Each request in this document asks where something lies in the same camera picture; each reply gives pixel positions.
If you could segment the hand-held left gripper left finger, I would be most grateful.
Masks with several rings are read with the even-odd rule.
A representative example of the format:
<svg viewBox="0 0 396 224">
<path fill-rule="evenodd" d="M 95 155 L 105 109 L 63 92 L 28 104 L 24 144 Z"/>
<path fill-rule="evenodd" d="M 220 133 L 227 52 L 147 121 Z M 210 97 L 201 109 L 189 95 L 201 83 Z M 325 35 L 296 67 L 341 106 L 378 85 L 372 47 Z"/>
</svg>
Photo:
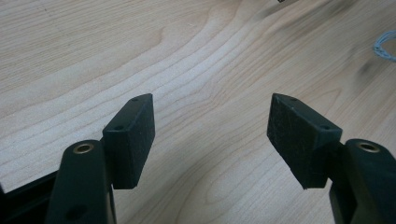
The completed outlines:
<svg viewBox="0 0 396 224">
<path fill-rule="evenodd" d="M 114 189 L 137 186 L 154 137 L 151 93 L 129 100 L 103 129 L 105 151 L 113 165 Z"/>
</svg>

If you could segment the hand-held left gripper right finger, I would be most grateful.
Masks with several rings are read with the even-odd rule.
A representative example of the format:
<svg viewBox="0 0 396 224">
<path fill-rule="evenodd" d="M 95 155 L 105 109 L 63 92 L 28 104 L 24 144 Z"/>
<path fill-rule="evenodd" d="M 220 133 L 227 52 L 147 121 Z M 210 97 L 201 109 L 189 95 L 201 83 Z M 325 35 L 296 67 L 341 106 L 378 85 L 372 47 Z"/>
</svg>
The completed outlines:
<svg viewBox="0 0 396 224">
<path fill-rule="evenodd" d="M 341 128 L 302 101 L 272 95 L 267 136 L 304 189 L 325 187 L 326 160 L 341 135 Z"/>
</svg>

